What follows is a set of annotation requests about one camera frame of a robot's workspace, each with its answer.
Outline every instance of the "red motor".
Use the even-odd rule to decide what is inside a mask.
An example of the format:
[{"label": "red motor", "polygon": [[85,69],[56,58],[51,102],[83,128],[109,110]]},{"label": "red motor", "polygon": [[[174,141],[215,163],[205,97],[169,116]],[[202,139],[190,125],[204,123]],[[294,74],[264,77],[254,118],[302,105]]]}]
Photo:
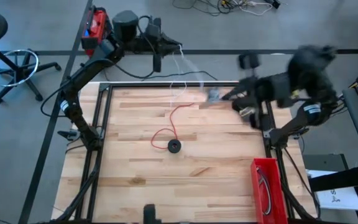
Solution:
[{"label": "red motor", "polygon": [[89,57],[92,57],[94,49],[103,39],[110,35],[112,31],[106,10],[102,7],[92,6],[85,26],[85,31],[81,38],[81,45],[85,53]]}]

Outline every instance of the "wooden table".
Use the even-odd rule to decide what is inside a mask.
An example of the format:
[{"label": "wooden table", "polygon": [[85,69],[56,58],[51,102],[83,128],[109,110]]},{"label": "wooden table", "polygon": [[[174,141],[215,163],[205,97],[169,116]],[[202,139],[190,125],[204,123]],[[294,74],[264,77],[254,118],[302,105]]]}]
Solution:
[{"label": "wooden table", "polygon": [[[98,87],[99,83],[89,83],[81,91],[81,107],[89,122]],[[181,91],[174,88],[173,94]],[[230,104],[206,107],[205,98],[199,88],[187,88],[171,107],[173,97],[168,88],[114,90],[94,222],[141,222],[146,203],[156,205],[157,217],[163,222],[256,221],[250,165],[253,158],[265,157],[262,135],[243,124]],[[152,147],[152,136],[159,129],[171,128],[172,109],[189,103],[194,105],[179,108],[173,115],[181,151],[171,154]],[[291,120],[289,109],[273,111],[278,127]],[[166,147],[173,138],[173,133],[163,131],[155,145]],[[298,142],[289,140],[287,149],[307,181]],[[67,153],[52,218],[77,194],[84,159],[84,147]],[[294,167],[286,155],[283,160],[291,191],[315,214],[313,200]]]}]

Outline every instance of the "red box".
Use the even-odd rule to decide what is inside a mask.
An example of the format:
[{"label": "red box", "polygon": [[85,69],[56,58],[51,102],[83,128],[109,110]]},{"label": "red box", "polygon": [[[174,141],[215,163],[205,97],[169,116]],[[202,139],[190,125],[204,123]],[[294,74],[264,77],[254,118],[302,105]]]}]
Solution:
[{"label": "red box", "polygon": [[[251,176],[258,224],[288,224],[276,159],[255,158],[251,164]],[[266,185],[259,184],[262,176],[267,179],[270,189],[271,212],[268,215],[264,211],[269,207],[269,195]]]}]

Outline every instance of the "white cable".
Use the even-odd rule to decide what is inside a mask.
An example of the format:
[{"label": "white cable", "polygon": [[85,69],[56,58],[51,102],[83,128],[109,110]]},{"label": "white cable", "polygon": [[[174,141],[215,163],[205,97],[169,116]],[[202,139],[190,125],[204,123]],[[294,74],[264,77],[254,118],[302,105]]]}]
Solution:
[{"label": "white cable", "polygon": [[[175,64],[177,65],[178,74],[183,73],[182,70],[181,70],[180,67],[179,67],[178,62],[177,62],[176,59],[175,59],[175,54],[174,54],[174,52],[172,53],[172,58],[173,58],[173,61],[175,62]],[[176,98],[178,98],[180,95],[182,95],[182,94],[186,91],[186,89],[187,89],[187,84],[186,84],[186,80],[185,80],[185,88],[183,89],[183,91],[182,91],[181,93],[177,94],[177,95],[174,95],[174,94],[173,94],[173,91],[172,91],[172,85],[173,85],[173,82],[176,81],[176,80],[177,80],[177,79],[175,78],[175,79],[171,82],[171,85],[169,85],[169,89],[171,90],[171,95],[173,96],[173,98],[170,100],[170,109],[172,109],[172,102],[173,102]]]},{"label": "white cable", "polygon": [[[181,59],[187,64],[187,66],[189,68],[191,68],[191,70],[194,71],[194,72],[199,71],[197,66],[193,62],[191,62],[190,60],[188,60],[185,57],[185,54],[183,53],[183,51],[181,49],[181,45],[179,45],[179,49],[180,49]],[[194,73],[194,75],[196,76],[197,80],[200,83],[200,92],[204,92],[204,80],[203,80],[203,77],[199,73]]]},{"label": "white cable", "polygon": [[[251,13],[255,16],[263,16],[265,14],[265,12],[271,10],[273,8],[273,6],[269,3],[262,3],[262,2],[253,2],[253,1],[240,1],[240,2],[237,2],[236,0],[233,0],[238,6],[239,6],[239,9],[243,12],[248,12],[248,13]],[[256,12],[252,12],[252,11],[249,11],[249,10],[245,10],[242,8],[242,6],[269,6],[268,9],[266,9],[265,11],[263,11],[262,13],[258,14]]]}]

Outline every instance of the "gray floor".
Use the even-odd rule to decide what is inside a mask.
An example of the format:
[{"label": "gray floor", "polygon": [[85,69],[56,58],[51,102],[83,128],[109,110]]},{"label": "gray floor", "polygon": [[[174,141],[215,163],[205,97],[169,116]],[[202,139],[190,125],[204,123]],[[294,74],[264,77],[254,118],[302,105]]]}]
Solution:
[{"label": "gray floor", "polygon": [[[191,0],[178,0],[187,6]],[[358,49],[358,0],[283,0],[277,11],[257,17],[242,12],[211,17],[196,10],[175,9],[171,0],[94,0],[107,9],[110,17],[132,9],[138,15],[162,17],[163,31],[182,42],[184,49],[295,49],[301,44],[333,44],[341,49]],[[86,0],[0,0],[0,13],[9,23],[7,34],[0,40],[0,50],[71,50]],[[291,55],[263,55],[260,75],[282,72]],[[238,80],[244,76],[236,64],[235,55],[189,55],[201,70],[219,80]],[[73,72],[85,56],[77,56]],[[176,57],[184,71],[188,71]],[[68,56],[40,56],[42,63],[58,62],[63,70]],[[126,56],[120,65],[136,74],[151,70],[152,58],[144,55]],[[171,56],[163,60],[162,74],[177,73]],[[339,92],[358,74],[358,55],[338,55],[327,72]],[[63,72],[53,68],[36,74],[34,83],[44,96],[60,84]],[[112,81],[134,81],[117,68],[106,75]],[[105,81],[104,74],[95,77]],[[179,80],[197,80],[194,75]],[[18,221],[34,171],[48,118],[40,113],[40,103],[34,100],[26,86],[13,89],[0,105],[0,219]],[[45,107],[51,111],[53,102]],[[70,127],[59,119],[55,133]],[[47,163],[35,200],[30,222],[50,218],[55,193],[64,161],[66,142],[53,136]],[[313,128],[305,135],[305,154],[344,153],[351,167],[358,166],[358,137],[348,113]],[[325,220],[357,223],[354,212],[323,211]]]}]

